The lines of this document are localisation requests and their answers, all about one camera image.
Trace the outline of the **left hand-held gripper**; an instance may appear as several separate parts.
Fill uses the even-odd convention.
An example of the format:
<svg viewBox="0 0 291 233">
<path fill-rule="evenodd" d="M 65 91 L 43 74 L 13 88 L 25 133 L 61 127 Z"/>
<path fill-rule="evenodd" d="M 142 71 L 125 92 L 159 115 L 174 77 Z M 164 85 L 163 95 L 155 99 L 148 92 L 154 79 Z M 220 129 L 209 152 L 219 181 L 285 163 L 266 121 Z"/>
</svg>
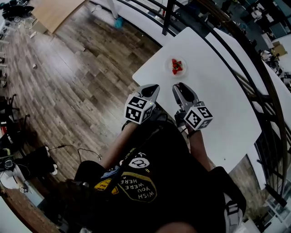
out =
<svg viewBox="0 0 291 233">
<path fill-rule="evenodd" d="M 142 124 L 149 119 L 156 106 L 159 92 L 158 84 L 140 86 L 138 91 L 130 94 L 125 102 L 125 119 L 137 124 Z"/>
</svg>

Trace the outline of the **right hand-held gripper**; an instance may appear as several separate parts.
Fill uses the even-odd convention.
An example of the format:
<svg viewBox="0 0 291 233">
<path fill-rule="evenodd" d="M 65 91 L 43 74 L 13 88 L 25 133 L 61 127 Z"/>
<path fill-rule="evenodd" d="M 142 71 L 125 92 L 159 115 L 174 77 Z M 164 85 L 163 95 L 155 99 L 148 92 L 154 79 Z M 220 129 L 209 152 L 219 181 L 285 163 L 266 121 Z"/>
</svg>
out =
<svg viewBox="0 0 291 233">
<path fill-rule="evenodd" d="M 203 101 L 199 101 L 197 94 L 186 84 L 179 82 L 173 85 L 172 92 L 176 103 L 181 110 L 175 114 L 175 121 L 178 127 L 189 125 L 193 130 L 198 131 L 205 128 L 213 119 L 213 115 L 205 106 Z M 197 102 L 188 107 L 187 102 Z"/>
</svg>

